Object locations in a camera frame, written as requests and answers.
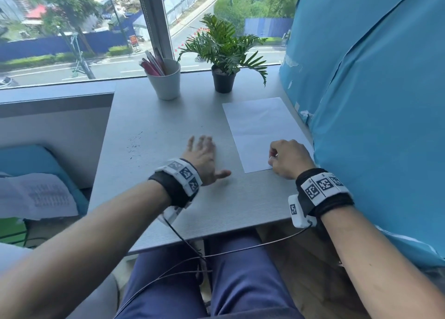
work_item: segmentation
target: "white paper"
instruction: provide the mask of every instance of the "white paper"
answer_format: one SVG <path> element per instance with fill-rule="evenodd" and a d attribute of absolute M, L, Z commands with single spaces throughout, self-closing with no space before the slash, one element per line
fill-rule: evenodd
<path fill-rule="evenodd" d="M 52 174 L 0 178 L 0 218 L 42 219 L 78 215 L 66 185 Z"/>
<path fill-rule="evenodd" d="M 272 168 L 269 147 L 276 140 L 297 140 L 314 157 L 314 149 L 281 98 L 222 105 L 245 173 Z"/>

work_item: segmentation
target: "red roof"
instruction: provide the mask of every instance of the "red roof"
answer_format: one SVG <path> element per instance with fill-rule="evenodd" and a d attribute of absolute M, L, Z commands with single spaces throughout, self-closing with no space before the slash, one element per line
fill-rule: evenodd
<path fill-rule="evenodd" d="M 28 19 L 40 19 L 45 12 L 46 6 L 40 4 L 37 5 L 35 9 L 32 9 L 30 12 L 28 12 L 25 17 Z"/>

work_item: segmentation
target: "pen holder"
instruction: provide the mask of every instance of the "pen holder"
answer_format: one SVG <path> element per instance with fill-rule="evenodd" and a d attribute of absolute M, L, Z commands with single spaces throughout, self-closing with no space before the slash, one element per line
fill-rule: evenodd
<path fill-rule="evenodd" d="M 161 100 L 173 100 L 181 94 L 180 77 L 181 64 L 174 59 L 164 59 L 166 76 L 152 76 L 147 74 L 158 98 Z"/>

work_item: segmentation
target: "table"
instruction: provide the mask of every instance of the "table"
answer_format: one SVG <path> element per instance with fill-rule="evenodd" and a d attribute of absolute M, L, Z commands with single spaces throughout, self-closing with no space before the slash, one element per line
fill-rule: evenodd
<path fill-rule="evenodd" d="M 232 175 L 202 188 L 175 220 L 175 229 L 188 240 L 290 218 L 287 197 L 295 192 L 295 183 L 272 170 L 244 173 L 222 107 L 225 102 L 282 97 L 312 141 L 281 87 L 279 68 L 268 68 L 266 87 L 257 72 L 242 69 L 229 94 L 214 91 L 210 71 L 183 73 L 181 97 L 173 101 L 159 100 L 146 78 L 118 80 L 89 211 L 147 180 L 165 160 L 179 157 L 192 134 L 206 134 L 217 146 L 217 169 L 230 169 Z M 129 254 L 178 241 L 170 228 L 155 221 Z"/>

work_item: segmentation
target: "hand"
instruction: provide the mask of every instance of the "hand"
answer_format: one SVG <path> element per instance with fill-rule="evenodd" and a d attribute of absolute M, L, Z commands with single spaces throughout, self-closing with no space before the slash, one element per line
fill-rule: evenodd
<path fill-rule="evenodd" d="M 296 180 L 302 172 L 315 168 L 306 147 L 295 140 L 272 142 L 269 157 L 274 172 L 288 180 Z"/>
<path fill-rule="evenodd" d="M 200 136 L 195 149 L 193 149 L 193 142 L 194 136 L 189 139 L 187 149 L 181 158 L 194 165 L 203 182 L 203 186 L 208 186 L 219 178 L 225 178 L 232 174 L 230 170 L 215 172 L 214 158 L 216 146 L 211 136 Z"/>

